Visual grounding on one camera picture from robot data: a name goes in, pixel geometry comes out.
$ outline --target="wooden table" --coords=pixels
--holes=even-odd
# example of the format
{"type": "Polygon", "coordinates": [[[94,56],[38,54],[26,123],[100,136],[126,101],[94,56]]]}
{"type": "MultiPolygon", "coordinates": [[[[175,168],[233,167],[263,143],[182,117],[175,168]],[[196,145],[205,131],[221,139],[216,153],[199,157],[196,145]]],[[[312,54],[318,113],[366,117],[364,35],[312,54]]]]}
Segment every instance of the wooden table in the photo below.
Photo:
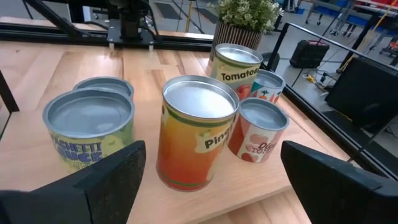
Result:
{"type": "MultiPolygon", "coordinates": [[[[162,85],[179,75],[208,74],[208,56],[137,49],[110,54],[106,47],[0,42],[0,70],[21,109],[11,115],[0,141],[0,189],[33,190],[70,173],[52,146],[42,110],[79,81],[109,75],[133,84],[135,137],[147,146],[146,169],[128,223],[309,223],[284,172],[280,145],[264,164],[241,161],[224,150],[214,179],[197,192],[174,191],[159,180],[154,163],[162,85]]],[[[278,105],[290,117],[283,139],[348,158],[288,99],[282,96],[278,105]]]]}

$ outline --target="can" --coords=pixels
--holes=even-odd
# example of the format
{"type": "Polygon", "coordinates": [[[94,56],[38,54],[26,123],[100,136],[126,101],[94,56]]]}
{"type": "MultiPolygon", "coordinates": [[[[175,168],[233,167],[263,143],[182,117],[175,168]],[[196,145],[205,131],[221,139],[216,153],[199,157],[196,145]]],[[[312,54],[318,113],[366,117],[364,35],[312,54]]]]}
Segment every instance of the can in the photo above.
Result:
{"type": "Polygon", "coordinates": [[[244,161],[264,162],[289,125],[289,117],[275,104],[254,97],[243,100],[238,113],[229,149],[244,161]]]}
{"type": "Polygon", "coordinates": [[[131,99],[134,94],[134,88],[129,82],[116,77],[88,78],[86,80],[81,81],[80,83],[77,83],[75,87],[73,87],[73,89],[78,90],[87,87],[103,88],[105,90],[114,90],[119,93],[126,94],[131,99]]]}
{"type": "Polygon", "coordinates": [[[134,142],[133,111],[126,95],[83,88],[50,101],[43,120],[62,160],[77,170],[134,142]]]}
{"type": "Polygon", "coordinates": [[[267,70],[260,69],[251,88],[251,97],[258,97],[276,103],[286,86],[285,80],[267,70]]]}
{"type": "Polygon", "coordinates": [[[262,56],[255,50],[238,44],[219,44],[211,77],[227,84],[243,100],[250,95],[261,63],[262,56]]]}
{"type": "Polygon", "coordinates": [[[167,186],[194,191],[212,180],[238,107],[235,92],[213,78],[183,75],[164,85],[157,172],[167,186]]]}

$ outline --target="metal frame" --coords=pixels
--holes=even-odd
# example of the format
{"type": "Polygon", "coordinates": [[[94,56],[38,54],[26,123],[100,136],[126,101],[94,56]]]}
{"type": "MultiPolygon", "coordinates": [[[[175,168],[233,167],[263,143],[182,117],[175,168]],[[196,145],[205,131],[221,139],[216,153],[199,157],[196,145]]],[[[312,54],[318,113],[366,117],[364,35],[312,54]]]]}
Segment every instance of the metal frame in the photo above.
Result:
{"type": "MultiPolygon", "coordinates": [[[[330,44],[341,47],[342,49],[349,51],[348,55],[353,55],[353,54],[359,55],[360,57],[364,57],[372,62],[375,62],[382,66],[388,67],[390,69],[393,69],[393,70],[397,71],[397,73],[398,73],[398,69],[396,69],[395,67],[393,67],[391,65],[385,65],[383,63],[380,63],[377,60],[374,60],[373,58],[369,58],[367,55],[362,54],[354,49],[346,47],[338,42],[327,39],[326,37],[320,36],[310,30],[304,29],[303,27],[300,27],[296,24],[291,24],[288,22],[285,23],[285,25],[282,28],[282,31],[281,31],[280,36],[276,42],[276,45],[272,51],[272,54],[268,61],[267,66],[266,67],[262,66],[266,70],[271,69],[271,65],[272,65],[273,61],[275,60],[275,57],[278,53],[280,46],[282,45],[282,41],[283,41],[289,27],[294,27],[294,28],[301,30],[303,32],[306,32],[314,37],[317,37],[325,42],[329,42],[330,44]]],[[[364,169],[367,169],[372,172],[377,172],[380,175],[386,176],[386,177],[394,179],[394,180],[398,180],[398,176],[396,176],[388,167],[386,167],[384,164],[382,164],[381,161],[379,161],[374,156],[372,156],[366,150],[366,148],[363,148],[363,146],[359,145],[354,139],[352,139],[346,133],[344,133],[337,125],[335,125],[332,121],[330,121],[324,114],[319,112],[306,99],[304,99],[297,92],[295,92],[291,86],[286,86],[285,89],[283,90],[283,94],[294,105],[296,105],[300,110],[302,110],[305,113],[305,115],[307,115],[319,128],[321,128],[322,131],[324,131],[329,137],[331,137],[332,140],[334,142],[336,142],[349,156],[355,157],[356,158],[355,161],[360,166],[362,166],[364,169]]]]}
{"type": "MultiPolygon", "coordinates": [[[[69,0],[68,2],[77,2],[78,0],[69,0]]],[[[89,6],[94,6],[92,4],[99,3],[100,1],[95,0],[79,0],[81,4],[90,3],[89,6]]],[[[51,43],[51,44],[80,44],[80,45],[97,45],[97,46],[108,46],[109,44],[114,44],[116,47],[145,47],[148,48],[147,43],[142,42],[123,42],[123,43],[112,43],[109,41],[109,33],[107,31],[93,31],[93,30],[80,30],[75,27],[64,27],[64,21],[60,21],[59,18],[55,19],[53,23],[57,27],[42,27],[42,26],[27,26],[20,24],[5,24],[0,23],[0,40],[8,41],[23,41],[23,42],[40,42],[40,43],[51,43]]],[[[302,30],[312,36],[318,37],[324,41],[331,44],[337,45],[349,52],[366,57],[369,60],[376,62],[375,60],[341,45],[337,42],[329,40],[327,38],[321,37],[309,30],[306,30],[298,25],[285,23],[282,30],[280,31],[280,36],[277,40],[274,50],[272,51],[271,58],[268,61],[267,66],[262,65],[262,68],[271,69],[271,65],[275,60],[279,47],[287,33],[288,28],[292,26],[296,29],[302,30]]],[[[171,49],[171,50],[195,50],[202,52],[210,52],[212,40],[208,39],[197,39],[189,37],[174,37],[162,35],[162,40],[154,40],[150,45],[153,45],[156,49],[171,49]]],[[[308,103],[302,96],[296,93],[291,87],[287,86],[283,91],[284,95],[297,106],[298,109],[302,110],[317,126],[319,126],[324,132],[329,135],[329,137],[334,140],[345,152],[349,155],[355,155],[358,149],[361,147],[352,140],[349,136],[342,132],[338,127],[336,127],[328,118],[321,114],[317,109],[315,109],[310,103],[308,103]]],[[[0,96],[7,109],[12,112],[19,111],[17,103],[8,87],[3,75],[0,73],[0,96]]],[[[380,163],[376,158],[370,155],[366,150],[363,151],[355,161],[373,172],[377,172],[381,175],[385,175],[392,179],[398,180],[389,169],[380,163]]]]}

